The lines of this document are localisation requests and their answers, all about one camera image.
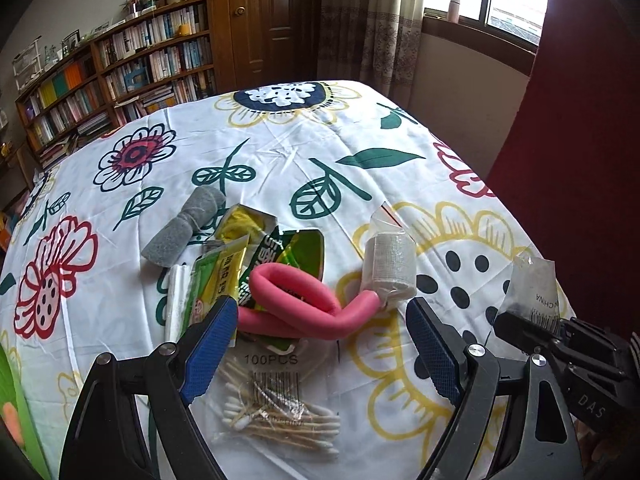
white gauze roll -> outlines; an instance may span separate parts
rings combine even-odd
[[[367,241],[360,290],[373,290],[383,304],[410,300],[415,288],[415,243],[405,233],[379,233]]]

dark red fabric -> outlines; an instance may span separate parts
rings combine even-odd
[[[540,47],[487,179],[578,316],[640,332],[640,48],[609,0],[548,0]]]

white wall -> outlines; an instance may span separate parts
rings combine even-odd
[[[54,44],[60,48],[60,41],[76,28],[80,35],[108,19],[118,21],[123,18],[122,6],[126,0],[33,0],[7,39],[0,52],[0,107],[9,119],[9,125],[2,140],[13,139],[14,143],[24,137],[14,101],[17,91],[11,62],[27,44],[42,35],[39,44],[40,59],[44,64],[44,45]]]
[[[528,81],[491,57],[423,34],[409,112],[486,178]]]

white bedsheet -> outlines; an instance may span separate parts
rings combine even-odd
[[[130,123],[64,160],[34,190],[0,276],[17,282],[0,297],[0,340],[20,370],[54,476],[96,355],[143,356],[164,341],[166,278],[140,248],[202,182],[194,177],[200,168],[211,168],[205,173],[227,206],[263,210],[288,228],[319,228],[324,282],[340,298],[357,290],[366,225],[387,200],[420,233],[419,294],[468,340],[484,342],[514,256],[532,247],[451,149],[360,83],[236,92]],[[314,202],[316,192],[322,200]],[[194,237],[181,259],[193,260],[212,231]],[[559,298],[570,314],[561,290]],[[332,354],[303,387],[307,400],[340,412],[334,459],[221,434],[216,410],[225,394],[215,377],[192,411],[230,480],[416,477],[452,407],[416,376],[401,313],[379,315],[339,347],[339,364]],[[335,343],[318,348],[337,351]],[[140,409],[146,434],[142,402]],[[476,476],[488,466],[503,411],[495,409]]]

pink foam tube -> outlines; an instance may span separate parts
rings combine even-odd
[[[267,312],[241,307],[238,330],[279,337],[342,339],[364,325],[380,308],[380,298],[364,290],[344,309],[335,294],[310,274],[284,264],[261,264],[249,276],[256,303]],[[283,288],[304,297],[288,294]]]

